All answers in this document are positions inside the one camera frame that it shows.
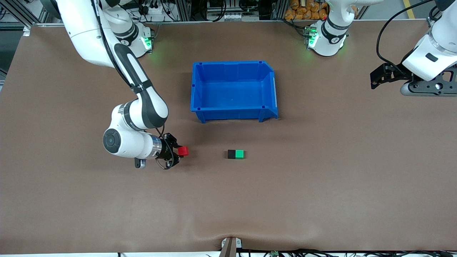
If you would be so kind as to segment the orange packaged items pile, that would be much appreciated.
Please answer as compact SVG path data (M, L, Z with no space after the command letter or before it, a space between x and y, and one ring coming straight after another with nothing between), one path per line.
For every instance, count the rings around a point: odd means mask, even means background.
M325 20L330 6L324 0L289 0L285 20Z

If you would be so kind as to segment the blue plastic storage bin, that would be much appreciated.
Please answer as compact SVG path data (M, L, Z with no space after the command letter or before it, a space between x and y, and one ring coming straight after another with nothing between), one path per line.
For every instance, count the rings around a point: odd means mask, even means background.
M275 72L265 61L195 62L190 110L201 123L278 118Z

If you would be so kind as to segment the white power strip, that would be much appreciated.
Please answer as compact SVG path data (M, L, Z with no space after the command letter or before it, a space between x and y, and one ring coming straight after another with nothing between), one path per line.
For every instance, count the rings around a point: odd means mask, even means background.
M160 0L144 0L139 7L139 16L142 22L172 21Z

